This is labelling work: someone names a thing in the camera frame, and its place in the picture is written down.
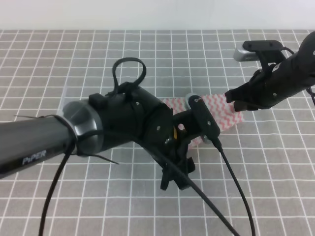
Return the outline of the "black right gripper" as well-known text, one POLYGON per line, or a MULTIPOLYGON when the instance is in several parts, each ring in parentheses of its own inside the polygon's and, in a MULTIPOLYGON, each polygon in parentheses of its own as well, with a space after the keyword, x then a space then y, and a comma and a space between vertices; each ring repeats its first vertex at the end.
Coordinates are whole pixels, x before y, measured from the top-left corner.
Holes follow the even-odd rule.
POLYGON ((271 68, 255 71, 246 85, 230 89, 225 93, 226 102, 234 102, 236 112, 270 109, 272 103, 268 101, 266 82, 271 78, 271 75, 271 68))

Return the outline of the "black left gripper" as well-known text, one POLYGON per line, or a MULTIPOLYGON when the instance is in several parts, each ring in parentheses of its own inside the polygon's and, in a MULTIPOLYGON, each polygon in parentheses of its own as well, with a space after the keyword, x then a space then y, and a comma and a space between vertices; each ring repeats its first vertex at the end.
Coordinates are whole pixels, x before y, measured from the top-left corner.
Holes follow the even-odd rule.
POLYGON ((173 163, 184 175, 195 171, 195 163, 187 158, 188 147, 193 138, 197 137, 197 123, 191 111, 173 115, 172 110, 162 110, 157 117, 157 148, 164 158, 157 158, 162 167, 161 190, 166 191, 172 177, 180 190, 190 187, 184 177, 177 174, 168 164, 173 163))

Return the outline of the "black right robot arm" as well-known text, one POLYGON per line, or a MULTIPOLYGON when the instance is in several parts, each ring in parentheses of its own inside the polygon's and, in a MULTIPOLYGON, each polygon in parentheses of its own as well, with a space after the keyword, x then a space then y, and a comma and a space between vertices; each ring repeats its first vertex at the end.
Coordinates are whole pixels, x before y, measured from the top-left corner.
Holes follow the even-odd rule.
POLYGON ((259 61, 261 68, 243 85, 225 93, 234 109, 270 109, 315 84, 315 34, 311 32, 296 53, 285 57, 287 48, 276 40, 251 40, 234 52, 238 62, 259 61))

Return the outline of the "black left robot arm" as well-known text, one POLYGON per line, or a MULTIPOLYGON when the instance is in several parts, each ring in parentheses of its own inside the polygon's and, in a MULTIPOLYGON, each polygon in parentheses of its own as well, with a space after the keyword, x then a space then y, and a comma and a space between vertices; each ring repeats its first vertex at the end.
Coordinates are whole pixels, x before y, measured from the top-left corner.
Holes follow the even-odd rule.
POLYGON ((162 168, 162 190, 173 181, 190 187, 195 169, 188 145, 201 133, 191 111, 173 113, 142 88, 116 96, 98 93, 65 105, 63 114, 0 126, 0 176, 7 177, 60 154, 99 157, 108 149, 135 142, 162 168))

